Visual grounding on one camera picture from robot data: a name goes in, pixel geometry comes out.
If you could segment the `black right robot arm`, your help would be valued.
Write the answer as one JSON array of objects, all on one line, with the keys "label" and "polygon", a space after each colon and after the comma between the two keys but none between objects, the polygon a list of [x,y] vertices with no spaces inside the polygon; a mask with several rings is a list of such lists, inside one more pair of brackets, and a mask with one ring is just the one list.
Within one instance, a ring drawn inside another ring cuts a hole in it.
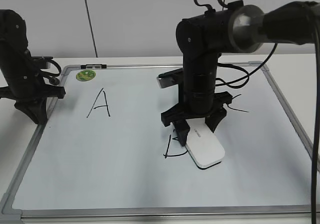
[{"label": "black right robot arm", "polygon": [[314,1],[294,1],[264,13],[238,0],[226,10],[184,18],[175,33],[183,67],[158,76],[161,88],[177,85],[179,93],[178,103],[161,114],[162,123],[174,126],[182,146],[189,119],[204,118],[214,131],[227,114],[224,105],[232,102],[228,92],[215,91],[220,54],[252,53],[264,43],[314,43],[311,22],[319,20],[319,9]]}]

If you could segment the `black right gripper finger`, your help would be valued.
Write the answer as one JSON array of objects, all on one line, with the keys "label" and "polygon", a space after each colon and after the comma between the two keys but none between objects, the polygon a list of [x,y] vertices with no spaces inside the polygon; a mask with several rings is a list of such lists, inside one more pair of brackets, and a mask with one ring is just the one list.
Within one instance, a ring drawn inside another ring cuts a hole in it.
[{"label": "black right gripper finger", "polygon": [[177,139],[181,146],[185,146],[187,143],[188,133],[190,131],[190,126],[186,120],[179,120],[173,122],[174,129],[177,134]]},{"label": "black right gripper finger", "polygon": [[205,118],[205,124],[214,132],[223,118],[227,115],[226,111],[217,111]]}]

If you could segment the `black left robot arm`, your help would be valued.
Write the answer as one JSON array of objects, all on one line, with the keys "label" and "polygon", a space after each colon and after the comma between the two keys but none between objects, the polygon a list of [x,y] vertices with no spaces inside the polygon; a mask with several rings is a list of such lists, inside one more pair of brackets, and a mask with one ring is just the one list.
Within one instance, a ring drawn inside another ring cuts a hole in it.
[{"label": "black left robot arm", "polygon": [[0,70],[7,83],[0,96],[15,101],[15,108],[35,124],[45,124],[47,99],[63,99],[58,77],[61,66],[51,56],[32,56],[25,20],[11,9],[0,11]]}]

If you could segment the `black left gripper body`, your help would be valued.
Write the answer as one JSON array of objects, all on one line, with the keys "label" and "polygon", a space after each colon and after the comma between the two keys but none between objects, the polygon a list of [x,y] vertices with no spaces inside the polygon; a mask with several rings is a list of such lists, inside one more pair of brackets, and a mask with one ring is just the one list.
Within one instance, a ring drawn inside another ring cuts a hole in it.
[{"label": "black left gripper body", "polygon": [[0,97],[28,102],[40,98],[63,99],[65,88],[59,86],[58,74],[46,71],[1,71],[7,86],[0,88]]}]

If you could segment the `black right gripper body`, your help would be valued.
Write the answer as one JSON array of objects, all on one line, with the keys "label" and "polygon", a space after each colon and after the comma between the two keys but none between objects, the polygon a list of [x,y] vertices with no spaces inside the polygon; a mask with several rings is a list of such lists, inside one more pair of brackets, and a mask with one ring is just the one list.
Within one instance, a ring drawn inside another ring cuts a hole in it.
[{"label": "black right gripper body", "polygon": [[228,92],[212,93],[208,96],[186,97],[169,110],[161,113],[164,126],[174,121],[206,118],[217,111],[226,111],[225,104],[232,103],[233,96]]}]

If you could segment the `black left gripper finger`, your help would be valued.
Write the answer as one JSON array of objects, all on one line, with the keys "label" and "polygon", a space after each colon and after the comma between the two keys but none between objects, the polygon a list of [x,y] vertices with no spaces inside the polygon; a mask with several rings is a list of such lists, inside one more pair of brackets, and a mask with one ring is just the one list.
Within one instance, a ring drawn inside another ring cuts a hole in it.
[{"label": "black left gripper finger", "polygon": [[28,102],[17,101],[15,108],[25,113],[35,124],[45,124],[47,117],[47,98],[40,98]]}]

